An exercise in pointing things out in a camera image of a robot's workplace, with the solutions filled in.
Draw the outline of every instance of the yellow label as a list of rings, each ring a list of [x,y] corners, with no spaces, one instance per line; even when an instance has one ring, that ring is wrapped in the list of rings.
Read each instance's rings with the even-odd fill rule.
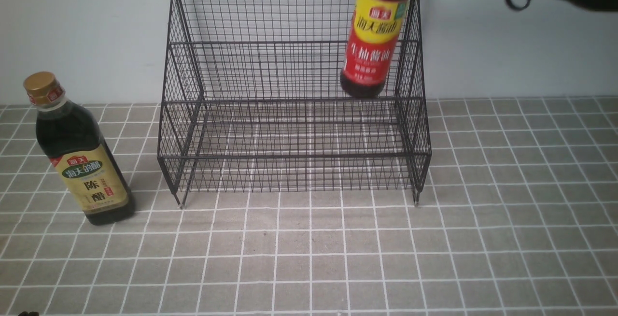
[[[51,162],[87,215],[128,203],[126,189],[103,144],[92,151],[69,153]]]
[[[399,35],[408,0],[356,0],[354,31],[365,43],[387,43]]]

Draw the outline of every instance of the soy sauce bottle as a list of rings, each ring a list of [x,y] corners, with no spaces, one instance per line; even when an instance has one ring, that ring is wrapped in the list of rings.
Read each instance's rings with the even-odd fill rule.
[[[88,221],[131,217],[135,199],[92,114],[66,98],[52,73],[29,76],[24,88],[38,110],[37,141]]]
[[[375,98],[386,84],[410,0],[356,0],[341,87],[354,98]]]

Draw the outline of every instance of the brand logo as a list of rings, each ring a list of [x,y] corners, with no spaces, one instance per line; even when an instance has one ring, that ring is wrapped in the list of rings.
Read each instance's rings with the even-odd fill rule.
[[[73,157],[67,159],[67,164],[69,166],[86,164],[87,162],[88,162],[88,158],[86,158],[84,156],[73,156]]]
[[[390,20],[393,13],[382,6],[375,6],[369,10],[369,16],[373,19]]]
[[[72,166],[69,166],[68,168],[64,169],[64,171],[62,171],[62,176],[64,176],[65,178],[75,179],[85,177],[87,175],[92,175],[93,173],[102,168],[102,163],[99,160],[88,161],[86,158],[84,158],[86,159],[86,162],[71,164],[71,159],[75,158],[84,157],[74,156],[67,160],[68,164]]]

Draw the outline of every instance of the bottle label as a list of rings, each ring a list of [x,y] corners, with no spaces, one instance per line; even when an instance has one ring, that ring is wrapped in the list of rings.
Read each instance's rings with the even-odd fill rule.
[[[361,85],[386,80],[408,0],[356,0],[343,74]]]
[[[128,203],[126,189],[103,144],[91,151],[68,153],[50,161],[87,215]]]

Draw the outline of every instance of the wire mesh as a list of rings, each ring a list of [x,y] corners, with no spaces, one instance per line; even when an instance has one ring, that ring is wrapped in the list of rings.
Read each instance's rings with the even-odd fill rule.
[[[419,0],[373,100],[338,84],[354,1],[170,0],[158,159],[179,204],[194,190],[418,201],[431,158]]]

